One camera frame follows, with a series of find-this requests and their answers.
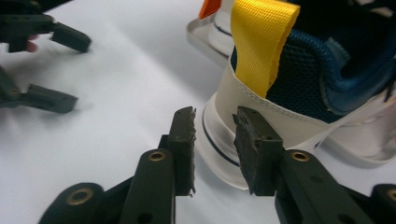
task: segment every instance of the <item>orange pull tab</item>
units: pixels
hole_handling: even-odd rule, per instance
[[[205,0],[199,12],[199,19],[202,20],[217,12],[221,6],[221,0]]]

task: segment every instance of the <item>white surface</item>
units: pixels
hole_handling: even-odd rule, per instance
[[[201,5],[79,0],[49,14],[89,35],[89,53],[45,35],[34,54],[8,54],[1,45],[0,64],[22,89],[34,83],[79,100],[66,115],[0,109],[0,223],[37,223],[61,191],[80,182],[119,184],[168,133],[176,110],[203,108],[223,69],[187,42],[185,27]],[[360,192],[396,183],[396,163],[364,170],[323,150],[318,156],[340,183]],[[197,194],[177,198],[177,223],[278,223],[274,199],[224,184],[197,153],[195,163]]]

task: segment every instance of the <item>white table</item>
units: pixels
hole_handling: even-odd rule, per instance
[[[92,39],[86,54],[42,35],[37,53],[6,53],[0,64],[26,90],[34,83],[76,95],[65,115],[20,106],[0,109],[0,223],[37,223],[64,189],[93,182],[105,190],[134,175],[140,155],[158,146],[173,113],[202,110],[222,67],[188,43],[186,26],[202,1],[76,0],[50,11]],[[348,165],[319,150],[335,178],[369,194],[396,183],[396,162]],[[278,223],[273,198],[258,198],[216,178],[195,156],[193,198],[177,198],[177,223]]]

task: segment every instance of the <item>yellow pull tab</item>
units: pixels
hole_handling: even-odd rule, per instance
[[[221,6],[221,0],[205,0],[199,12],[199,19],[202,20],[217,12]]]
[[[235,0],[231,16],[238,53],[235,75],[265,98],[275,82],[280,53],[300,7],[276,0]]]

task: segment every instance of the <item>yellow strap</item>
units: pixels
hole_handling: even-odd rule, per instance
[[[277,77],[280,53],[300,7],[276,0],[235,0],[231,16],[238,53],[235,75],[265,98]]]

